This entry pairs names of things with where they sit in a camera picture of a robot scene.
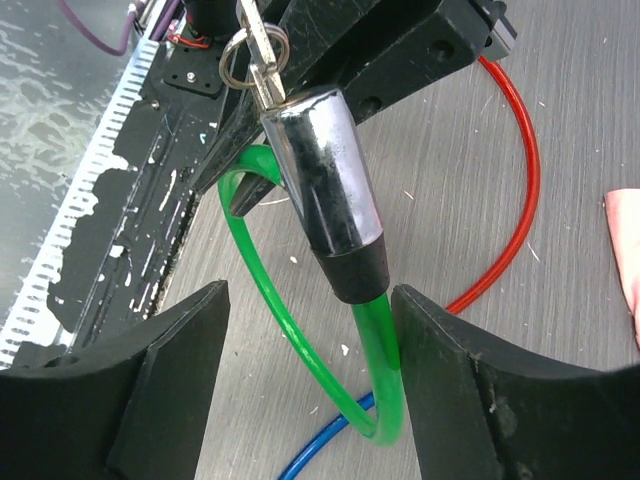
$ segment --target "green plastic coated cable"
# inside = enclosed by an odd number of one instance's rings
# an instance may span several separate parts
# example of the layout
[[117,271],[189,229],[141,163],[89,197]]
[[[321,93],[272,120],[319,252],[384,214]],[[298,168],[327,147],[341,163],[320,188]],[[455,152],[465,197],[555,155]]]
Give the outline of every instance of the green plastic coated cable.
[[398,342],[387,295],[364,305],[352,306],[376,402],[376,419],[373,419],[344,389],[306,339],[262,265],[244,220],[230,214],[231,199],[245,172],[261,175],[276,185],[282,182],[271,148],[263,145],[247,148],[218,182],[229,229],[260,293],[304,364],[349,423],[373,444],[393,445],[402,433],[404,390]]

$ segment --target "red wire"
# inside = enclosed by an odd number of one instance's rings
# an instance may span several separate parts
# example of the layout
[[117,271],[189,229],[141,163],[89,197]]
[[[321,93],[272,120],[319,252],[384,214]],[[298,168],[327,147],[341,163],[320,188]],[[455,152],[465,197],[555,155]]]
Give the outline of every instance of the red wire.
[[195,41],[192,40],[187,40],[184,37],[181,37],[180,35],[177,34],[173,34],[173,35],[169,35],[167,37],[167,39],[171,42],[171,43],[175,43],[178,45],[187,45],[189,47],[193,47],[193,48],[201,48],[201,49],[207,49],[210,47],[210,45],[208,43],[203,43],[202,40],[204,40],[204,36],[196,38]]
[[480,57],[480,63],[487,69],[503,91],[518,120],[527,156],[527,195],[518,226],[498,259],[469,290],[447,307],[447,310],[454,315],[459,314],[475,302],[509,267],[529,234],[540,196],[540,153],[538,151],[536,133],[527,107],[515,85],[500,65],[489,63],[484,57]]

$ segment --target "metal split ring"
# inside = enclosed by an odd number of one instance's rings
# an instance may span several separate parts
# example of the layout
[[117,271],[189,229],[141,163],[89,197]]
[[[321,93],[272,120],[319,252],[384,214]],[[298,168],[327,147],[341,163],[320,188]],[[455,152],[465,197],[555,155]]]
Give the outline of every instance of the metal split ring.
[[[276,63],[278,73],[280,73],[289,61],[289,54],[291,53],[291,49],[289,48],[289,38],[287,37],[287,34],[284,32],[284,30],[276,25],[265,23],[264,27],[269,38],[273,38],[278,43],[278,45],[280,45],[281,52]],[[229,61],[231,59],[231,56],[248,39],[249,31],[246,28],[242,28],[241,30],[236,32],[233,37],[231,37],[231,40],[229,40],[229,42],[225,45],[224,50],[222,51],[222,55],[220,55],[220,78],[229,87],[235,88],[237,90],[245,90],[256,86],[255,82],[244,82],[242,80],[234,78],[233,75],[231,75],[229,68]]]

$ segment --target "brushed metal surface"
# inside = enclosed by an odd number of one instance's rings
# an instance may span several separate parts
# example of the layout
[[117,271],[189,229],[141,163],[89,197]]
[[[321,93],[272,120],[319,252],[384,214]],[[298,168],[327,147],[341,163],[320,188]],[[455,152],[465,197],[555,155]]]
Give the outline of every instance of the brushed metal surface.
[[[120,38],[128,3],[69,1],[107,43]],[[97,51],[54,1],[0,0],[0,325],[127,60]]]
[[[530,248],[462,317],[566,362],[599,369],[637,362],[602,196],[640,187],[640,3],[511,0],[509,7],[520,37],[502,63],[537,128],[542,197]],[[360,132],[394,282],[447,303],[490,265],[520,212],[523,148],[505,99],[474,66]],[[295,317],[338,378],[363,393],[356,329],[332,298],[290,202],[257,208],[249,225]],[[232,318],[197,478],[273,479],[335,408],[278,331],[212,191],[167,306],[217,278],[230,280]],[[387,450],[345,431],[299,478],[418,479],[410,429]]]

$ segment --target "blue cable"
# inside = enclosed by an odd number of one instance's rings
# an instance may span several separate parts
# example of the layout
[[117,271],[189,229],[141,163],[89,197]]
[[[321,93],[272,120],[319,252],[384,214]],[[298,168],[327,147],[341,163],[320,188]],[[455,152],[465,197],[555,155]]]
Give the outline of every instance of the blue cable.
[[[365,410],[373,408],[375,401],[373,399],[373,392],[367,393],[364,397],[358,400],[358,404]],[[311,461],[316,454],[322,450],[322,448],[329,443],[333,437],[338,435],[344,427],[349,425],[347,419],[342,415],[338,415],[331,422],[318,432],[318,434],[307,443],[302,450],[291,461],[287,468],[278,477],[278,480],[294,480],[302,469]]]

